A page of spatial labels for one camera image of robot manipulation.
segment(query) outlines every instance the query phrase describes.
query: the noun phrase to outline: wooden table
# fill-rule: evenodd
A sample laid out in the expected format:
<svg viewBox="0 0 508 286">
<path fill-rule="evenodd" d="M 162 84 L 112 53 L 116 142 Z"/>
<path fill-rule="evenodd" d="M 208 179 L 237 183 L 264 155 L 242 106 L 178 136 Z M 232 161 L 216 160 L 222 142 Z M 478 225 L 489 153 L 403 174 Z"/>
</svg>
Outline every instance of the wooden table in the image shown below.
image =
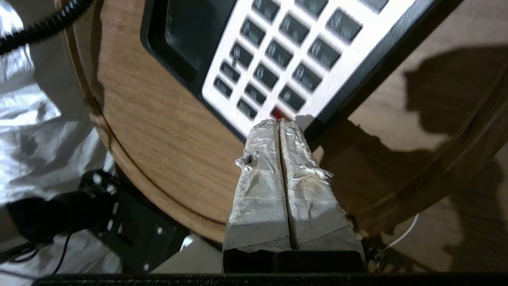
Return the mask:
<svg viewBox="0 0 508 286">
<path fill-rule="evenodd" d="M 222 241 L 243 144 L 141 45 L 144 1 L 97 2 L 66 31 L 84 104 L 132 182 Z M 318 139 L 321 167 L 364 235 L 458 189 L 508 139 L 508 3 L 466 0 L 349 117 Z"/>
</svg>

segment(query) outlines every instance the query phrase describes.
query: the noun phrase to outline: floor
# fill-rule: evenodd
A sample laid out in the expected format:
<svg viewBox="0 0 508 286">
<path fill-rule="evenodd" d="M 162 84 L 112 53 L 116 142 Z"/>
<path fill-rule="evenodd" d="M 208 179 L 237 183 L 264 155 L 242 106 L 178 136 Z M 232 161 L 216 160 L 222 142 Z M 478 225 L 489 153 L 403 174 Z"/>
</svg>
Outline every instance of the floor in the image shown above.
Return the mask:
<svg viewBox="0 0 508 286">
<path fill-rule="evenodd" d="M 459 192 L 419 215 L 414 229 L 385 252 L 380 270 L 508 270 L 508 144 Z M 385 243 L 410 226 L 406 221 L 383 235 Z"/>
</svg>

